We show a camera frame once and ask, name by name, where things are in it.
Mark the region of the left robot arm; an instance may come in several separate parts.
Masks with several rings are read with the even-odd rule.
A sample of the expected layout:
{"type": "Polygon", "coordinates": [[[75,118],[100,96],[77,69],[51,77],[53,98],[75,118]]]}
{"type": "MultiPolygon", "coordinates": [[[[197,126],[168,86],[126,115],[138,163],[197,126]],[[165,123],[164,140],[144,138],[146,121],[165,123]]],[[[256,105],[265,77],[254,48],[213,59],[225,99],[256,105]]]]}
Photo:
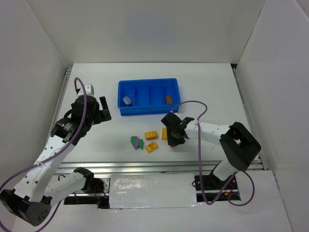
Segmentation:
{"type": "Polygon", "coordinates": [[[47,219],[51,208],[68,195],[77,191],[104,192],[104,181],[83,167],[75,168],[60,180],[51,179],[91,127],[111,118],[105,97],[79,96],[56,122],[34,166],[24,172],[23,179],[12,189],[1,189],[1,203],[9,212],[36,227],[47,219]]]}

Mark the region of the purple flower lego piece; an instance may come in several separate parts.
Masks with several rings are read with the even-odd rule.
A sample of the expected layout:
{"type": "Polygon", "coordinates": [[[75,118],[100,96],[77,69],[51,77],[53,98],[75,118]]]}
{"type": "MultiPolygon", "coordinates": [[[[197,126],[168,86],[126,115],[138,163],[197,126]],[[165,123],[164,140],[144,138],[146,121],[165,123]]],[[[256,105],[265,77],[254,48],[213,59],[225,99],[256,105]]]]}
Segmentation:
{"type": "Polygon", "coordinates": [[[123,103],[124,103],[125,106],[131,106],[131,105],[132,105],[132,100],[131,100],[131,98],[128,97],[128,96],[124,96],[124,97],[122,98],[122,101],[123,101],[123,103]]]}

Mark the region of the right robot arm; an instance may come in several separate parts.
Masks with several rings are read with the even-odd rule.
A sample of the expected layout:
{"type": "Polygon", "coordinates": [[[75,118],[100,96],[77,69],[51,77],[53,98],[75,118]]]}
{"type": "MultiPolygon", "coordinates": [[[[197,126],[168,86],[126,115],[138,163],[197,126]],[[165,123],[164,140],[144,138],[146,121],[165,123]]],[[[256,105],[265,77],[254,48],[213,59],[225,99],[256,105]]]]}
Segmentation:
{"type": "Polygon", "coordinates": [[[200,122],[191,117],[181,120],[172,112],[166,114],[161,122],[167,129],[168,145],[171,147],[197,139],[199,178],[194,184],[199,190],[228,187],[228,179],[237,171],[245,172],[261,151],[259,142],[240,122],[229,126],[200,122]],[[225,154],[209,175],[202,174],[202,141],[221,146],[225,154]]]}

